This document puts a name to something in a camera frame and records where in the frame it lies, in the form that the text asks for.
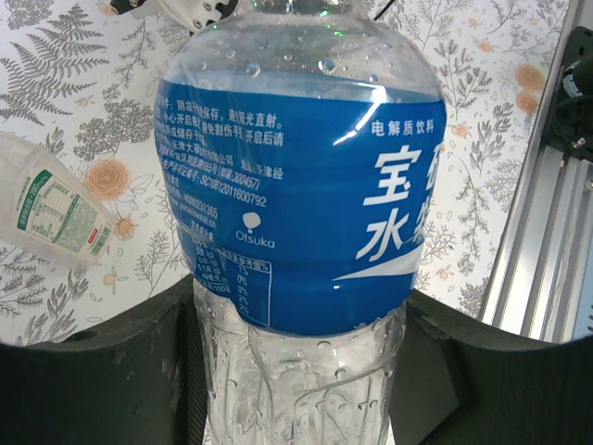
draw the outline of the barcode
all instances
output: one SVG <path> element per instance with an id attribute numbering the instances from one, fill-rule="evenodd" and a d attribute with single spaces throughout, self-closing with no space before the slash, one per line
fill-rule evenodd
<path id="1" fill-rule="evenodd" d="M 103 246 L 107 242 L 107 238 L 109 237 L 110 233 L 111 233 L 111 229 L 109 227 L 103 228 L 103 232 L 101 232 L 101 236 L 99 236 L 99 239 L 96 240 L 95 246 L 93 247 L 93 250 L 91 250 L 91 255 L 96 257 L 99 254 L 99 252 L 101 251 L 101 248 L 103 248 Z"/>

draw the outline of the orange flower print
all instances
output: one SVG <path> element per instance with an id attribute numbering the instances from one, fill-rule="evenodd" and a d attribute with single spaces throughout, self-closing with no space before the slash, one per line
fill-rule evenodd
<path id="1" fill-rule="evenodd" d="M 76 103 L 81 107 L 86 107 L 87 105 L 94 103 L 92 99 L 93 97 L 89 95 L 88 97 L 81 97 L 76 101 Z"/>
<path id="2" fill-rule="evenodd" d="M 523 63 L 515 70 L 515 80 L 525 90 L 541 90 L 546 83 L 544 73 L 538 67 Z"/>
<path id="3" fill-rule="evenodd" d="M 438 271 L 436 273 L 436 275 L 441 279 L 441 280 L 447 280 L 450 276 L 453 276 L 454 273 L 452 271 L 450 271 L 451 265 L 447 266 L 444 269 L 441 269 L 440 271 Z"/>
<path id="4" fill-rule="evenodd" d="M 494 53 L 494 49 L 498 48 L 497 45 L 488 42 L 487 37 L 484 40 L 478 40 L 474 37 L 473 42 L 478 49 L 484 51 L 485 53 Z"/>
<path id="5" fill-rule="evenodd" d="M 111 293 L 113 295 L 115 295 L 117 282 L 125 281 L 127 279 L 128 279 L 127 276 L 118 276 L 118 273 L 116 272 L 115 268 L 112 267 L 111 272 L 106 273 L 106 275 L 103 277 L 103 284 L 105 286 L 111 287 Z"/>
<path id="6" fill-rule="evenodd" d="M 534 94 L 530 91 L 522 91 L 517 95 L 517 107 L 527 113 L 533 114 L 537 111 L 537 107 L 539 103 L 537 103 L 537 99 Z"/>
<path id="7" fill-rule="evenodd" d="M 114 230 L 115 236 L 122 241 L 127 241 L 133 237 L 133 231 L 137 226 L 138 224 L 134 224 L 130 216 L 121 218 L 121 216 L 118 214 L 117 223 Z"/>
<path id="8" fill-rule="evenodd" d="M 116 16 L 118 14 L 118 11 L 116 11 L 111 5 L 103 4 L 100 5 L 98 9 L 106 16 Z"/>
<path id="9" fill-rule="evenodd" d="M 84 176 L 84 184 L 101 200 L 117 198 L 128 183 L 128 171 L 116 160 L 93 165 Z"/>
<path id="10" fill-rule="evenodd" d="M 448 125 L 448 127 L 451 127 L 451 132 L 453 134 L 455 134 L 456 136 L 462 137 L 463 139 L 466 139 L 467 136 L 471 136 L 472 134 L 470 133 L 470 130 L 472 129 L 471 126 L 466 125 L 465 122 L 462 123 L 458 123 L 457 125 Z"/>
<path id="11" fill-rule="evenodd" d="M 477 29 L 477 27 L 482 24 L 481 22 L 478 21 L 478 19 L 474 19 L 474 18 L 469 19 L 468 23 L 470 24 L 470 28 L 474 28 L 474 29 Z"/>

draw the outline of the otsuka logo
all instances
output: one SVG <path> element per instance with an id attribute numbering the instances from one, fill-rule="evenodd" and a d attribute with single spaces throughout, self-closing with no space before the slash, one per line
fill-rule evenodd
<path id="1" fill-rule="evenodd" d="M 253 244 L 255 246 L 262 246 L 263 248 L 275 248 L 276 247 L 276 243 L 274 243 L 273 241 L 264 238 L 263 236 L 252 236 L 252 235 L 248 235 L 245 232 L 241 232 L 240 230 L 237 230 L 236 233 L 234 234 L 237 239 L 239 241 L 243 241 L 244 243 L 247 244 Z"/>
<path id="2" fill-rule="evenodd" d="M 239 241 L 243 241 L 247 244 L 253 244 L 254 246 L 262 246 L 263 248 L 275 248 L 276 243 L 264 238 L 263 236 L 253 236 L 253 229 L 261 224 L 259 215 L 255 212 L 249 212 L 243 215 L 243 224 L 247 228 L 247 234 L 240 230 L 237 230 L 234 234 Z"/>

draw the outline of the clear plastic bottle body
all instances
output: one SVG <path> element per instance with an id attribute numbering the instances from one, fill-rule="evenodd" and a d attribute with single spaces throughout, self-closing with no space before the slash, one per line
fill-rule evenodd
<path id="1" fill-rule="evenodd" d="M 382 445 L 405 307 L 335 337 L 249 326 L 196 280 L 213 445 Z"/>

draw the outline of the plastic water bottle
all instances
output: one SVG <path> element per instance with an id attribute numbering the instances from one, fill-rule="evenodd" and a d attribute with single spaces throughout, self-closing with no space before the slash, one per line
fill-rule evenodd
<path id="1" fill-rule="evenodd" d="M 422 54 L 354 1 L 257 1 L 173 58 L 155 123 L 215 445 L 385 443 L 446 124 Z"/>
<path id="2" fill-rule="evenodd" d="M 97 264 L 116 220 L 44 148 L 0 132 L 0 238 L 76 270 Z"/>

